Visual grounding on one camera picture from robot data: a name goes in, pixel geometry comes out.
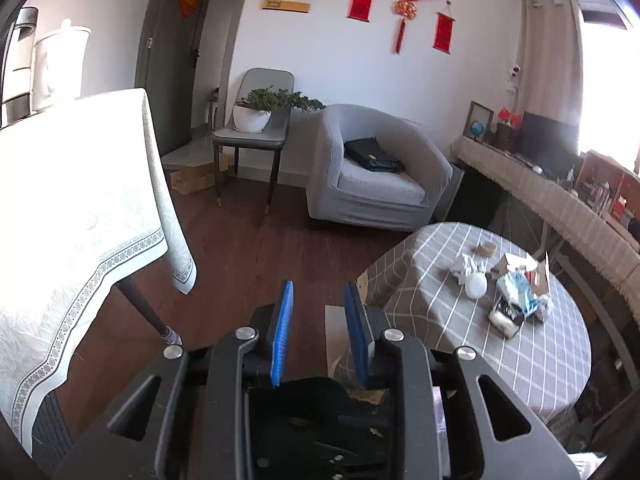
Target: window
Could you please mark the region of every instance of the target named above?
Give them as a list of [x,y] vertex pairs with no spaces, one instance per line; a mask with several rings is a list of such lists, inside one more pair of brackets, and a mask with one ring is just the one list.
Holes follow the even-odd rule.
[[599,23],[582,29],[584,95],[578,148],[609,155],[632,170],[640,146],[640,41]]

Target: door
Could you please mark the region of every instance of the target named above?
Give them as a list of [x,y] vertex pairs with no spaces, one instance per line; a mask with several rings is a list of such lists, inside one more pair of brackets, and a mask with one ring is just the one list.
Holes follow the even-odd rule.
[[191,140],[198,46],[209,0],[149,0],[136,86],[149,96],[160,155]]

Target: gray armchair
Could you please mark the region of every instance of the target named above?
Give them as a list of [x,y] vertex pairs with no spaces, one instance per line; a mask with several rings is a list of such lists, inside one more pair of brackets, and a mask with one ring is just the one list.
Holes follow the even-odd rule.
[[[402,231],[427,224],[452,174],[436,146],[405,120],[372,108],[332,105],[320,115],[306,185],[309,215]],[[405,172],[372,172],[345,158],[344,143],[366,137],[402,159]]]

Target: checkered tablecloth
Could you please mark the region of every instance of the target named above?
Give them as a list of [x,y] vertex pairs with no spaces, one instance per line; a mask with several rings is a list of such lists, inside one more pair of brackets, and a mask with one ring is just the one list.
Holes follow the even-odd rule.
[[[498,247],[492,258],[473,253],[484,241]],[[392,326],[428,348],[475,348],[543,421],[550,421],[575,403],[591,372],[591,344],[577,305],[552,276],[550,293],[556,308],[549,320],[541,323],[531,316],[508,340],[488,320],[497,297],[495,282],[489,280],[482,298],[470,300],[449,271],[461,253],[486,260],[487,268],[504,253],[526,255],[517,245],[478,227],[430,225],[366,270],[365,304],[383,308]],[[350,354],[340,359],[337,375],[354,378]]]

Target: beige curtain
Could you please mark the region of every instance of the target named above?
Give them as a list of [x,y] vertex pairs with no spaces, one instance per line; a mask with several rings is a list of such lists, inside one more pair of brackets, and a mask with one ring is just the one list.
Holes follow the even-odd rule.
[[582,13],[576,0],[527,0],[518,113],[579,124]]

